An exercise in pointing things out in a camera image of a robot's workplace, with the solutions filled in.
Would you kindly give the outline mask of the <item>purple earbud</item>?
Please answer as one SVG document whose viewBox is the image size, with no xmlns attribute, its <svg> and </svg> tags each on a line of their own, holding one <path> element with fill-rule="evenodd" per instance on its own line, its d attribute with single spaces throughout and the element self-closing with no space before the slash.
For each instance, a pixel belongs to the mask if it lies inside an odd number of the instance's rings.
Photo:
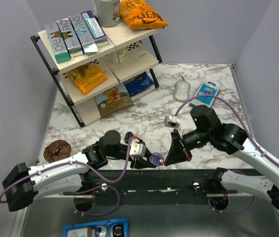
<svg viewBox="0 0 279 237">
<path fill-rule="evenodd" d="M 159 164 L 160 164 L 160 165 L 165 165 L 165 161 L 164 161 L 163 159 L 160 159 L 160 160 L 159 160 Z"/>
</svg>

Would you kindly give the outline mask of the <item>lavender earbud charging case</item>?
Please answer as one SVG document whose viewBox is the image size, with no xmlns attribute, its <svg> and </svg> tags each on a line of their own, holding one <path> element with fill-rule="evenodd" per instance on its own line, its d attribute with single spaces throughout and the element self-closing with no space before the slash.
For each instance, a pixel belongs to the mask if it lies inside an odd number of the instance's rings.
<svg viewBox="0 0 279 237">
<path fill-rule="evenodd" d="M 152 153 L 152 155 L 147 159 L 147 161 L 153 164 L 154 166 L 158 167 L 161 166 L 159 164 L 160 159 L 164 160 L 164 157 L 160 153 Z"/>
</svg>

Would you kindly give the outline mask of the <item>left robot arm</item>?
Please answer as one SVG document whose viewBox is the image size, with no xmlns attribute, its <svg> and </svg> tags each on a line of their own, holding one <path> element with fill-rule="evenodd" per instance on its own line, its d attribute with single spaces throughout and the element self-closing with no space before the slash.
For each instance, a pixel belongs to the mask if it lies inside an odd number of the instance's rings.
<svg viewBox="0 0 279 237">
<path fill-rule="evenodd" d="M 130 137 L 128 145 L 120 140 L 120 133 L 110 130 L 95 144 L 63 160 L 32 167 L 25 163 L 15 165 L 2 182 L 0 203 L 6 203 L 8 210 L 15 212 L 38 198 L 57 193 L 86 195 L 91 189 L 88 172 L 97 172 L 108 164 L 109 158 L 125 160 L 125 167 L 156 168 L 150 161 L 152 153 L 140 138 Z"/>
</svg>

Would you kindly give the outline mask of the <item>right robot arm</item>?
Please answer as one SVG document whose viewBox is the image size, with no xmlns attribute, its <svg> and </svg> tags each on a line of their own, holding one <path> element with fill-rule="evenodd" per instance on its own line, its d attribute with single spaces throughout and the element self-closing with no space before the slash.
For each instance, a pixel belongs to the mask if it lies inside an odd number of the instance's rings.
<svg viewBox="0 0 279 237">
<path fill-rule="evenodd" d="M 172 143 L 165 165 L 190 161 L 191 150 L 210 143 L 217 150 L 243 160 L 260 175 L 246 176 L 217 168 L 213 175 L 200 185 L 206 193 L 240 191 L 263 198 L 279 210 L 279 159 L 263 150 L 238 125 L 222 123 L 212 108 L 196 106 L 190 111 L 190 115 L 196 129 L 184 135 L 179 131 L 178 117 L 165 117 L 165 126 L 173 128 Z"/>
</svg>

